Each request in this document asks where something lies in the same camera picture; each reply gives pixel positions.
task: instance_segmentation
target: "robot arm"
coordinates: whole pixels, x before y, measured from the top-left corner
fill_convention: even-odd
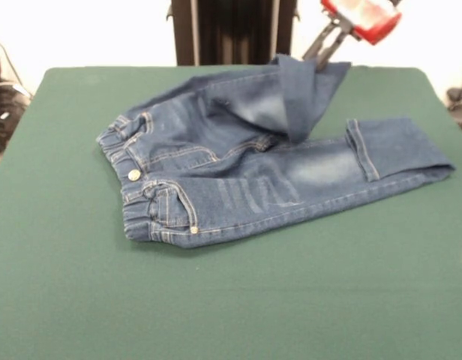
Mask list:
[[[321,0],[331,22],[321,31],[303,56],[304,60],[316,57],[317,70],[322,70],[347,35],[358,41],[364,39],[378,44],[399,23],[401,12],[396,5],[401,0]],[[325,39],[336,29],[340,32],[332,45],[323,51]]]

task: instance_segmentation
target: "front pocket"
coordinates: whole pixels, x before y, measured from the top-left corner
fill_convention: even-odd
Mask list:
[[[151,219],[163,227],[188,228],[196,226],[194,208],[181,187],[174,182],[161,182],[145,190],[151,199]]]

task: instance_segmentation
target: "rolled cuff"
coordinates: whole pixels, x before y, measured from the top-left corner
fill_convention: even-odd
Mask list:
[[[348,120],[346,140],[369,182],[403,171],[448,167],[451,161],[409,118]]]

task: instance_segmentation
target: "denim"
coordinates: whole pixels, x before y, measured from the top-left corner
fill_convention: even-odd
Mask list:
[[[409,118],[343,119],[343,136],[308,139],[348,69],[277,55],[124,112],[97,141],[121,182],[125,235],[229,242],[448,177],[454,167]]]

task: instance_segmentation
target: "pant leg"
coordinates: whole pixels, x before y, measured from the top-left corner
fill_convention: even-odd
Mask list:
[[[194,248],[363,206],[441,181],[453,170],[408,118],[349,120],[337,139],[237,154],[146,186],[161,189],[153,236]],[[162,191],[167,188],[175,189],[172,197]],[[166,227],[173,211],[184,226]]]

